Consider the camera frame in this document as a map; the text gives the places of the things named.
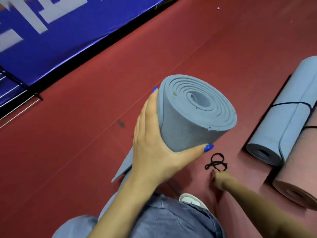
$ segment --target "blue yoga mat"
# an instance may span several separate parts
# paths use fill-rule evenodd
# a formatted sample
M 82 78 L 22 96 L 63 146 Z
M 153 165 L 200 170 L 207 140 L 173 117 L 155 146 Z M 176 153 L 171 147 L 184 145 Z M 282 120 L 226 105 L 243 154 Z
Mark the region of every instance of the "blue yoga mat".
M 213 144 L 237 122 L 235 109 L 220 91 L 187 75 L 172 75 L 163 80 L 157 111 L 162 139 L 174 152 Z M 133 148 L 112 182 L 130 169 L 132 157 Z
M 283 165 L 316 101 L 317 56 L 313 56 L 299 64 L 246 145 L 248 152 L 267 164 Z M 281 104 L 286 102 L 301 103 Z

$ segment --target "hand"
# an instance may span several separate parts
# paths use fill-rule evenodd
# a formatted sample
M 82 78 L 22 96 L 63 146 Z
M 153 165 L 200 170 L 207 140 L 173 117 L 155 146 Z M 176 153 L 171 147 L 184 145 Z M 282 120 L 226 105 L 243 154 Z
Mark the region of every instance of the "hand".
M 225 184 L 228 182 L 237 182 L 228 172 L 218 171 L 214 169 L 212 172 L 215 173 L 215 186 L 220 190 L 225 190 Z
M 131 180 L 153 192 L 187 164 L 209 151 L 213 145 L 202 144 L 175 153 L 161 138 L 157 116 L 158 89 L 145 102 L 137 119 L 133 139 Z

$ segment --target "forearm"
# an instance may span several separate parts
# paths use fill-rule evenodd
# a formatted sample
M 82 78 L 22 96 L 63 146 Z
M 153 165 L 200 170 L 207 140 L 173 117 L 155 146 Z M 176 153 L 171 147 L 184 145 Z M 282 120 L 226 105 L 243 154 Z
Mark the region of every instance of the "forearm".
M 128 179 L 88 238 L 129 236 L 141 209 L 151 197 L 151 189 Z
M 239 203 L 256 229 L 265 238 L 315 237 L 276 204 L 237 181 L 224 183 L 224 188 Z

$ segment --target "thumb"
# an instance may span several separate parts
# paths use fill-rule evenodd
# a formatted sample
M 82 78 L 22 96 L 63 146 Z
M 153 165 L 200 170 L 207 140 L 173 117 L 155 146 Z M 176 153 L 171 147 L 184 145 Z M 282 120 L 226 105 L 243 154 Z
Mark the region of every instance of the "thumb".
M 184 150 L 182 152 L 179 152 L 178 153 L 178 159 L 179 159 L 181 168 L 185 167 L 190 162 L 196 160 L 204 152 L 207 152 L 207 151 L 209 151 L 209 150 L 211 150 L 213 148 L 213 145 L 212 145 L 212 148 L 210 148 L 210 146 L 209 146 L 207 148 L 208 150 L 206 150 L 207 146 L 209 146 L 209 145 L 208 144 L 202 144 L 202 145 L 198 145 L 198 146 L 193 147 L 193 148 L 189 148 L 189 149 Z

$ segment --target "finger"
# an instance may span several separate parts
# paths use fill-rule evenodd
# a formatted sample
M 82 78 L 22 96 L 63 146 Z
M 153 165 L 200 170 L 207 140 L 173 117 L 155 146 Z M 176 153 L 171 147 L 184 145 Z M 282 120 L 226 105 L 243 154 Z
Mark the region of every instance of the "finger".
M 139 134 L 139 129 L 140 129 L 140 115 L 137 118 L 137 123 L 135 124 L 134 127 L 134 137 L 133 137 L 133 141 L 135 142 L 138 138 L 138 134 Z
M 144 106 L 140 113 L 140 127 L 139 127 L 139 135 L 138 137 L 143 137 L 145 135 L 145 111 L 147 107 L 148 100 L 145 101 Z
M 187 164 L 189 164 L 190 162 L 200 157 L 204 153 L 204 148 L 207 145 L 208 144 L 198 145 L 196 147 L 189 148 L 187 150 L 177 153 L 178 154 L 177 160 L 179 162 L 179 167 L 182 169 Z
M 159 130 L 159 119 L 157 115 L 157 99 L 158 99 L 158 89 L 156 89 L 148 99 L 146 111 L 145 111 L 145 129 L 146 136 L 152 136 L 155 134 L 160 134 Z

